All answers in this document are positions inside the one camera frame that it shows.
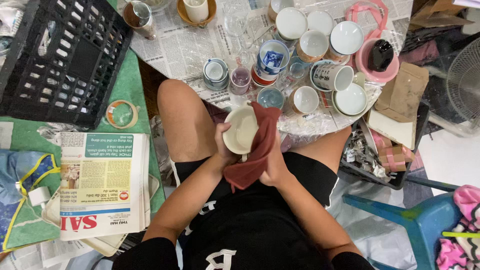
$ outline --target blue plastic chair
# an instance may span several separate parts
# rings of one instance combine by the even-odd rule
[[[435,260],[440,251],[440,241],[438,239],[444,238],[442,232],[451,231],[463,216],[453,201],[453,191],[458,186],[411,176],[406,180],[447,191],[448,193],[426,199],[410,209],[350,194],[344,195],[343,201],[346,204],[405,227],[417,261],[417,269],[436,270]],[[371,259],[369,261],[380,270],[398,270]]]

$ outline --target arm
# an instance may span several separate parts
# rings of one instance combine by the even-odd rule
[[[165,200],[153,218],[143,241],[155,237],[165,237],[174,245],[180,233],[202,209],[218,182],[223,169],[238,160],[224,145],[222,132],[230,124],[218,124],[215,141],[218,152],[205,161]]]
[[[260,181],[277,188],[304,231],[330,260],[345,251],[361,255],[342,226],[288,171],[280,152],[279,136],[268,156],[268,169]]]

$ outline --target fan grille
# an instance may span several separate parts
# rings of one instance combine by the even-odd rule
[[[455,110],[477,123],[480,116],[480,38],[455,58],[447,75],[447,93]]]

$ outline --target green cloth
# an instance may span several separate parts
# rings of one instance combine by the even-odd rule
[[[117,76],[117,81],[115,82],[108,103],[111,103],[118,99],[125,99],[127,101],[130,101],[135,106],[140,106],[137,124],[127,129],[116,129],[111,126],[104,118],[102,119],[100,125],[98,125],[97,129],[92,130],[91,132],[149,134],[150,159],[148,172],[160,180],[160,171],[158,169],[153,140],[151,138],[150,124],[146,110],[142,80],[138,67],[138,60],[131,49],[127,51],[125,59],[123,60],[122,66]],[[12,117],[0,117],[0,121],[14,123],[12,145],[10,147],[10,150],[33,150],[52,153],[55,155],[55,161],[57,163],[57,166],[60,166],[60,147],[50,143],[45,138],[40,136],[40,134],[36,131],[39,127],[47,125],[46,123],[14,119]],[[50,174],[39,183],[39,186],[47,186],[50,194],[53,194],[57,190],[59,185],[59,173]],[[155,193],[155,195],[150,201],[151,212],[156,212],[164,201],[165,195],[163,192],[162,183],[160,182],[158,191]],[[40,216],[41,207],[38,206],[34,209],[36,211],[36,214]],[[13,224],[14,228],[12,229],[9,240],[7,242],[7,248],[22,246],[59,237],[60,230],[51,224],[43,221],[28,223],[28,221],[35,221],[37,219],[38,218],[33,215],[31,209],[28,206],[23,205]],[[15,225],[25,221],[25,225],[15,227]]]

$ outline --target hand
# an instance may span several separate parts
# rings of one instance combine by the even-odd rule
[[[215,130],[215,142],[218,149],[217,154],[223,161],[225,161],[226,165],[236,163],[241,158],[241,155],[232,153],[232,151],[227,148],[225,142],[223,141],[222,134],[227,131],[231,126],[232,125],[230,123],[220,123],[216,125]]]
[[[264,185],[279,187],[286,179],[294,177],[293,174],[288,171],[285,161],[283,160],[280,144],[280,133],[277,131],[275,144],[270,154],[268,154],[267,170],[260,176],[260,182]]]

